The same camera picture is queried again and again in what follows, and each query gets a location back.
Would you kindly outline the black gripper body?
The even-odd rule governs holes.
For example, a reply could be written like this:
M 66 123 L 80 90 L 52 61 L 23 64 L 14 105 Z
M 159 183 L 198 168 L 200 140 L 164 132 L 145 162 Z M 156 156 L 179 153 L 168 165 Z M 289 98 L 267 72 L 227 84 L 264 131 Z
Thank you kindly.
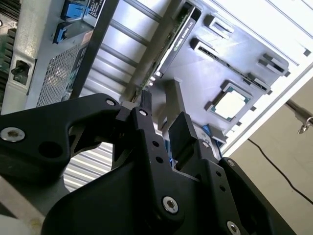
M 216 161 L 188 174 L 163 159 L 127 163 L 62 198 L 44 221 L 46 235 L 201 235 L 205 176 Z

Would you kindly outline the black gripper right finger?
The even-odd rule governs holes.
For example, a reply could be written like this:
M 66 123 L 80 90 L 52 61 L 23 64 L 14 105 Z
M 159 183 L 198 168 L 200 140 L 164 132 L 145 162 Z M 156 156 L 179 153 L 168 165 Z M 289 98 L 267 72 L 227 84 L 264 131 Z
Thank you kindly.
M 198 139 L 190 116 L 181 112 L 169 129 L 176 170 L 198 179 L 196 196 L 204 231 L 215 235 L 293 235 L 294 230 L 237 163 L 217 160 Z

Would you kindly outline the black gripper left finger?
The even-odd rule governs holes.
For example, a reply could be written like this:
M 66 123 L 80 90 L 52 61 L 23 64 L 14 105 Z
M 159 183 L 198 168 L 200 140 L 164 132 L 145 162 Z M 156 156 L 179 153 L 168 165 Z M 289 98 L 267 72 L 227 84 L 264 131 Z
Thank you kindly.
M 148 91 L 132 109 L 93 94 L 1 116 L 1 205 L 18 219 L 46 219 L 71 193 L 63 180 L 70 160 L 103 142 L 113 145 L 111 171 L 141 159 L 168 161 L 151 105 Z

